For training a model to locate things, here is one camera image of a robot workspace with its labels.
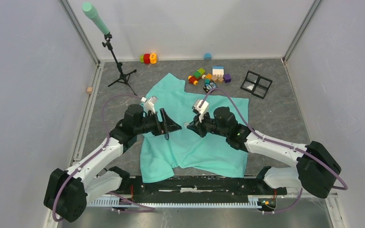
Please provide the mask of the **teal t-shirt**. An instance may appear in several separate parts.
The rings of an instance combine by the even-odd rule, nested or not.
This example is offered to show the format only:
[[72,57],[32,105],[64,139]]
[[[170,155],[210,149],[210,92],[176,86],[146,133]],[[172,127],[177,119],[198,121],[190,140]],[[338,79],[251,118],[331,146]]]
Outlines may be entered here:
[[140,154],[140,168],[145,183],[163,181],[174,176],[174,168],[196,168],[217,175],[242,178],[247,166],[247,152],[235,150],[219,135],[204,138],[185,127],[195,114],[192,105],[204,98],[203,94],[185,92],[185,81],[168,73],[147,93],[156,96],[156,110],[166,113],[182,129],[172,132],[169,139],[163,135],[144,134]]

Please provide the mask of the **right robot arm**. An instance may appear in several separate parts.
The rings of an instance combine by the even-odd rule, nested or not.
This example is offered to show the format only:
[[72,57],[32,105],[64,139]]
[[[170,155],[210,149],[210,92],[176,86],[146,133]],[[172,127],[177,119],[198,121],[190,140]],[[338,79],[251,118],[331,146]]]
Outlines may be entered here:
[[214,117],[209,113],[195,112],[194,119],[186,127],[200,137],[215,134],[226,138],[235,150],[260,154],[288,167],[264,167],[258,174],[255,186],[258,192],[267,194],[277,188],[302,188],[315,197],[325,199],[339,179],[341,167],[323,144],[296,144],[276,138],[268,138],[261,132],[239,123],[228,107],[219,107]]

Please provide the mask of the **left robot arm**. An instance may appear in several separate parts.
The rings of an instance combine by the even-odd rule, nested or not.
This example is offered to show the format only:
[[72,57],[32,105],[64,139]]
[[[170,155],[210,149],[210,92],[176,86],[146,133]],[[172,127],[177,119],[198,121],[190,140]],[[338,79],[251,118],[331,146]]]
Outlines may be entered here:
[[108,170],[100,177],[97,174],[124,154],[138,135],[151,133],[169,139],[171,132],[181,129],[163,108],[157,113],[145,112],[138,104],[128,106],[123,119],[95,150],[75,165],[51,173],[43,204],[52,210],[55,222],[77,220],[88,203],[111,191],[122,194],[130,189],[130,180],[115,171]]

